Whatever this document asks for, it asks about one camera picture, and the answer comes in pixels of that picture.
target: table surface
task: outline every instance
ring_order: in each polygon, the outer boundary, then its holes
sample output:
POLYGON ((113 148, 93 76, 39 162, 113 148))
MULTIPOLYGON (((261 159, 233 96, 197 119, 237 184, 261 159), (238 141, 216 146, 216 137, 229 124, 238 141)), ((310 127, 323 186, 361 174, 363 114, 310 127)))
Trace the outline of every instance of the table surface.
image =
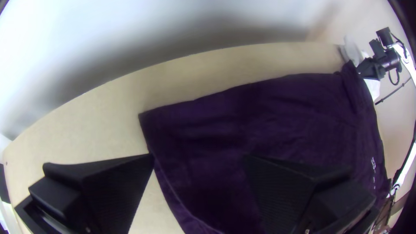
MULTIPOLYGON (((270 43, 190 55, 108 82, 55 109, 5 149, 12 206, 44 176, 46 162, 74 164, 148 153, 138 113, 288 74, 332 73, 343 63, 335 45, 270 43)), ((30 233, 18 222, 23 233, 30 233)), ((183 233, 154 172, 130 233, 183 233)))

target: purple towel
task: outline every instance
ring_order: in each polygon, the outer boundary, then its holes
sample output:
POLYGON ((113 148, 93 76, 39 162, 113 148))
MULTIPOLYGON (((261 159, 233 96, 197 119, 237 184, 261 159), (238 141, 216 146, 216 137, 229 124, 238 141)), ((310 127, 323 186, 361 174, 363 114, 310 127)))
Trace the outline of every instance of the purple towel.
POLYGON ((373 102, 352 62, 334 74, 288 75, 159 107, 140 124, 186 234, 264 234, 241 164, 249 153, 349 165, 378 205, 388 193, 373 102))

